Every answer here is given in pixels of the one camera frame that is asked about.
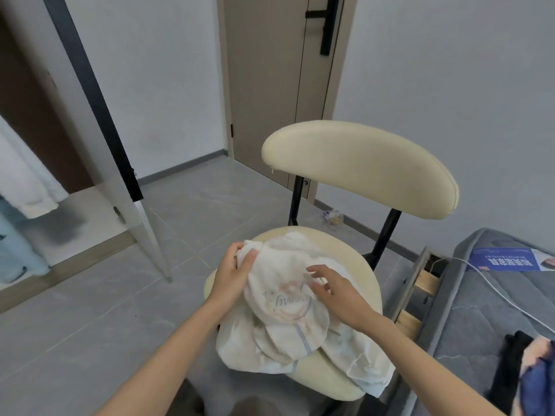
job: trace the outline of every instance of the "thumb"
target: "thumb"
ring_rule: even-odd
[[[256,259],[257,255],[258,251],[256,251],[254,248],[246,253],[245,258],[243,258],[243,262],[238,268],[240,274],[245,276],[249,274],[250,269],[253,268],[254,260]]]
[[[314,292],[316,297],[327,306],[331,300],[331,295],[326,291],[326,288],[317,282],[310,283],[310,290]]]

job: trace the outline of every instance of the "chair backrest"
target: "chair backrest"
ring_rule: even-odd
[[[423,219],[453,212],[458,186],[434,155],[362,124],[308,121],[274,132],[262,147],[274,169],[359,194]]]

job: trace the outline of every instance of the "mattress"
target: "mattress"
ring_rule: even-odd
[[[491,247],[544,248],[492,229],[481,229],[462,241],[454,257],[468,261],[472,250]],[[504,336],[517,330],[535,337],[553,334],[503,300],[475,271],[459,260],[441,275],[440,288],[416,343],[457,377],[484,395],[491,387]],[[555,328],[555,272],[482,271],[505,297]],[[388,416],[428,415],[407,385],[393,397]]]

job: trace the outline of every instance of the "chair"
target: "chair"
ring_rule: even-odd
[[[341,121],[308,121],[274,132],[262,147],[262,159],[274,169],[296,175],[288,226],[272,229],[255,241],[299,231],[334,256],[382,312],[380,287],[373,273],[401,212],[440,220],[453,212],[458,186],[439,160],[424,148],[395,134]],[[391,208],[372,252],[364,256],[327,233],[297,225],[304,178],[356,193]],[[206,281],[205,298],[214,273]],[[321,350],[302,358],[287,374],[313,390],[341,401],[364,392],[340,372]]]

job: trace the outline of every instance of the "charging cable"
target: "charging cable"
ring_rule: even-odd
[[[516,308],[517,310],[519,310],[520,312],[522,312],[524,315],[526,315],[528,318],[530,318],[531,320],[534,320],[535,322],[537,322],[538,324],[541,324],[542,326],[544,326],[546,329],[548,329],[549,331],[551,331],[554,335],[555,335],[555,330],[552,329],[550,326],[548,326],[547,324],[541,322],[540,320],[538,320],[536,317],[534,317],[533,315],[527,313],[525,310],[523,310],[522,308],[519,308],[516,304],[512,303],[509,299],[507,299],[499,290],[497,290],[497,288],[491,284],[491,282],[487,279],[486,276],[484,276],[484,274],[478,270],[476,267],[474,267],[474,265],[471,265],[467,260],[464,260],[462,258],[458,258],[458,257],[447,257],[447,258],[440,258],[437,261],[434,261],[434,263],[432,264],[432,266],[430,267],[430,273],[432,272],[432,270],[434,269],[434,265],[436,265],[436,263],[439,263],[440,261],[443,261],[444,259],[458,259],[459,261],[462,261],[463,263],[468,264],[470,267],[472,267],[474,270],[476,270],[478,272],[478,274],[480,276],[482,276],[482,279],[484,279],[486,281],[486,283],[494,290],[496,291],[496,293],[501,296],[510,306],[512,306],[513,308]]]

